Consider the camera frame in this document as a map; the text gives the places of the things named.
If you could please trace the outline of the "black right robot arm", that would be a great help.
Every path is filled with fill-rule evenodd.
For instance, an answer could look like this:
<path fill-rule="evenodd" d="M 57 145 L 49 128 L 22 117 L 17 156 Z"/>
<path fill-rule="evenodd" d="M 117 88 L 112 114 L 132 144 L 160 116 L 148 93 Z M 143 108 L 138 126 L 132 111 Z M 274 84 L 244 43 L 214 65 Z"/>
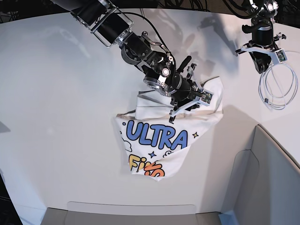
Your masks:
<path fill-rule="evenodd" d="M 178 67 L 163 42 L 152 41 L 146 31 L 141 35 L 132 32 L 133 21 L 111 1 L 55 0 L 54 3 L 69 11 L 106 47 L 117 44 L 123 60 L 144 73 L 143 81 L 149 88 L 170 97 L 175 110 L 192 110 L 210 104 L 212 95 L 192 81 L 193 70 L 186 77 L 181 75 L 191 56 Z"/>

